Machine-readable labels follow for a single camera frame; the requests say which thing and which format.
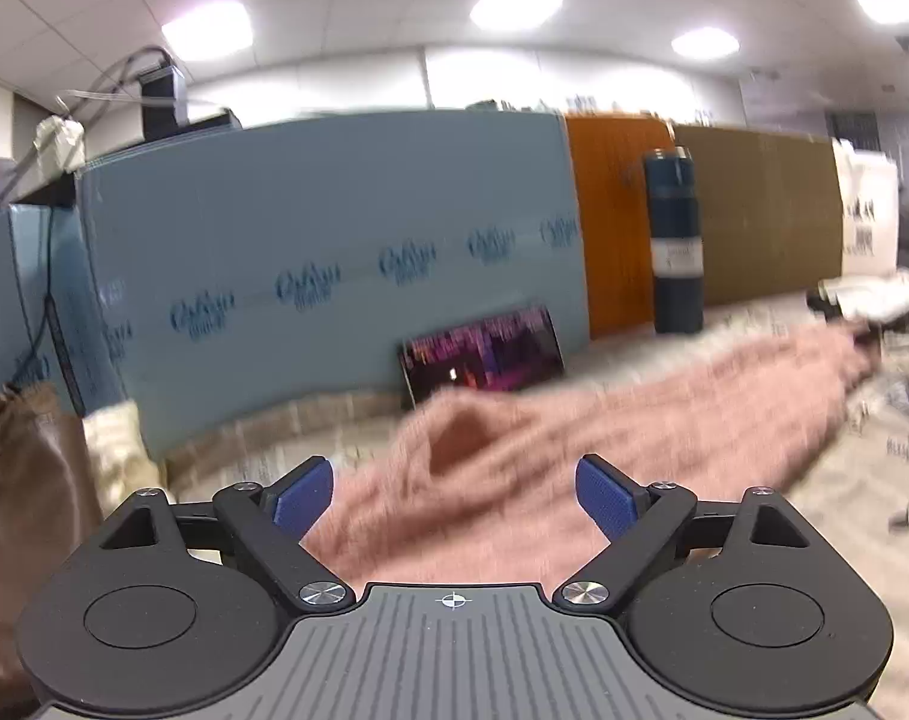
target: pink cloth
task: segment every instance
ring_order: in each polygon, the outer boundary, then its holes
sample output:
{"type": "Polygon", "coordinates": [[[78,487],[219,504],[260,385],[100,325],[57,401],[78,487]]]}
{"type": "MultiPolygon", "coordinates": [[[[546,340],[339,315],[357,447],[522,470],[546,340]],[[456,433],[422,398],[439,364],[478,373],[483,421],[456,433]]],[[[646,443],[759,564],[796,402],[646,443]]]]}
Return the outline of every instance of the pink cloth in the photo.
{"type": "Polygon", "coordinates": [[[405,420],[387,457],[339,478],[304,546],[358,593],[368,581],[539,581],[549,595],[607,545],[575,498],[583,455],[702,499],[779,488],[843,420],[870,366],[850,330],[815,326],[616,391],[444,391],[405,420]]]}

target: blue gripper pad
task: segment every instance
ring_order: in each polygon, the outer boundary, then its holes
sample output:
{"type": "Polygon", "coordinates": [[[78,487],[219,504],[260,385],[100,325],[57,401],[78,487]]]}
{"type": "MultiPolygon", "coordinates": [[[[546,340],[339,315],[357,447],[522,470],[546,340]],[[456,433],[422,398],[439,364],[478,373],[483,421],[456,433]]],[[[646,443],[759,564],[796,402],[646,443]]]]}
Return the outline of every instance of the blue gripper pad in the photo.
{"type": "Polygon", "coordinates": [[[300,541],[331,505],[333,491],[334,471],[326,460],[278,495],[274,524],[300,541]]]}
{"type": "Polygon", "coordinates": [[[587,458],[577,464],[574,490],[577,502],[608,541],[620,538],[638,521],[638,507],[630,490],[622,488],[587,458]]]}

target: dark blue bottle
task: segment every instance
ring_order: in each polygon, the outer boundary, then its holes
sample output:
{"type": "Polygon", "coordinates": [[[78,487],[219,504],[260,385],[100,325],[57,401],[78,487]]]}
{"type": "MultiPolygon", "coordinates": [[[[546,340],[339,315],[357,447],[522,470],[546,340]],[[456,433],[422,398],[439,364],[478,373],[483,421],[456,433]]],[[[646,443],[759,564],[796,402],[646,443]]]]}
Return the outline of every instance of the dark blue bottle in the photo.
{"type": "Polygon", "coordinates": [[[654,269],[654,329],[699,333],[704,328],[704,256],[691,155],[686,148],[650,151],[644,156],[644,177],[654,269]]]}

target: brown bag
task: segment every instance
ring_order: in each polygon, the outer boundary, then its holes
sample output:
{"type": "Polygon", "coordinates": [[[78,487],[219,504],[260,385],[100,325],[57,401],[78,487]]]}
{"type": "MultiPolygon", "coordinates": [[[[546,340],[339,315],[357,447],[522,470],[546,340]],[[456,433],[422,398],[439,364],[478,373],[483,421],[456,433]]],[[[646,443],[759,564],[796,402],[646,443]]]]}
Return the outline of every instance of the brown bag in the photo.
{"type": "Polygon", "coordinates": [[[100,522],[81,420],[49,385],[0,394],[0,710],[33,700],[14,623],[100,522]]]}

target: gray gripper base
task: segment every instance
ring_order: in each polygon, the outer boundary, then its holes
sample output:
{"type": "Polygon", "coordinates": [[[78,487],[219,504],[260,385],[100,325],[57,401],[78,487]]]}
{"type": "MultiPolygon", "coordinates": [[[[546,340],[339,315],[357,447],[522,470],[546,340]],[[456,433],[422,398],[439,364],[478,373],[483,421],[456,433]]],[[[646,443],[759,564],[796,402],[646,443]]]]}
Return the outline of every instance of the gray gripper base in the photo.
{"type": "MultiPolygon", "coordinates": [[[[278,657],[244,688],[178,717],[721,720],[731,715],[669,692],[635,663],[609,624],[557,613],[533,586],[374,586],[354,610],[299,622],[278,657]]],[[[823,717],[875,719],[860,704],[823,717]]],[[[47,707],[38,720],[72,720],[72,715],[47,707]]]]}

